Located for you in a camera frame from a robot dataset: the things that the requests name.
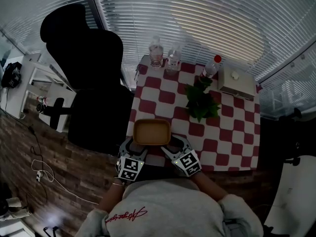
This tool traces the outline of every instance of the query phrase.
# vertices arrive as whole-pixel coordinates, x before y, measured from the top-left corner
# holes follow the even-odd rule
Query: office chair
[[[117,155],[133,102],[132,93],[120,84],[121,39],[110,31],[90,29],[82,4],[66,5],[47,15],[40,37],[77,92],[69,141]]]

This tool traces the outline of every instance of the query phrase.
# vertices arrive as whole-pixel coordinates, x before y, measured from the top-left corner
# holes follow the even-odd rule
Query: green leaves
[[[209,78],[200,78],[194,86],[187,85],[186,95],[188,98],[188,113],[199,122],[202,118],[218,117],[219,103],[216,103],[209,93],[204,93],[212,80]]]

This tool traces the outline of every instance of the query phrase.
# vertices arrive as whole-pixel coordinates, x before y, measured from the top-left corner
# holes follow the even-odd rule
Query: gray sweatshirt
[[[134,183],[114,209],[94,209],[76,237],[262,237],[258,217],[245,201],[216,202],[188,179]]]

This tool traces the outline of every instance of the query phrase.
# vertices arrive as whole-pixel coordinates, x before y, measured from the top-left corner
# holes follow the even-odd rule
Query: bracelet
[[[117,185],[117,186],[125,187],[125,185],[123,185],[123,184],[116,184],[116,183],[112,183],[112,184]]]

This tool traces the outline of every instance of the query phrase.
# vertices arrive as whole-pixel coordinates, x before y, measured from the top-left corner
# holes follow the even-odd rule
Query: red and white checkered tablecloth
[[[163,68],[150,68],[148,56],[140,62],[135,97],[127,136],[132,136],[138,119],[166,119],[172,133],[186,137],[197,152],[205,171],[250,170],[257,167],[260,142],[259,96],[253,101],[233,97],[217,90],[217,75],[207,89],[221,103],[218,118],[203,118],[199,123],[186,112],[186,84],[193,85],[203,66],[181,64],[176,75]],[[162,151],[149,152],[146,164],[165,166]]]

